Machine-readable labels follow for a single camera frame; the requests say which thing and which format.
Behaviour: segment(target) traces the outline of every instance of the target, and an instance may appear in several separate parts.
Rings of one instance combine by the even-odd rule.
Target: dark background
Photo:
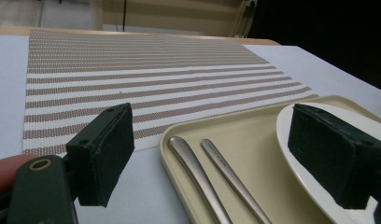
[[[381,90],[381,0],[260,0],[248,37],[299,46]]]

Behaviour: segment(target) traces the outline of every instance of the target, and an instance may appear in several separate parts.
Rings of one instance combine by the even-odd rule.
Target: woven placemat
[[[316,97],[242,45],[170,35],[32,31],[23,153],[65,144],[107,107],[131,103],[135,150],[169,126]]]

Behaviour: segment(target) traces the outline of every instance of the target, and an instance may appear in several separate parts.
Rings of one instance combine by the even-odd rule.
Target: table
[[[0,159],[21,152],[30,29],[0,26]],[[112,32],[54,30],[78,34],[123,35]],[[311,87],[320,96],[345,96],[381,117],[381,90],[316,56],[298,47],[278,46],[271,40],[225,39],[243,44],[292,78]],[[191,222],[163,168],[158,147],[135,152],[122,173],[108,208],[81,207],[78,202],[75,205],[80,223]]]

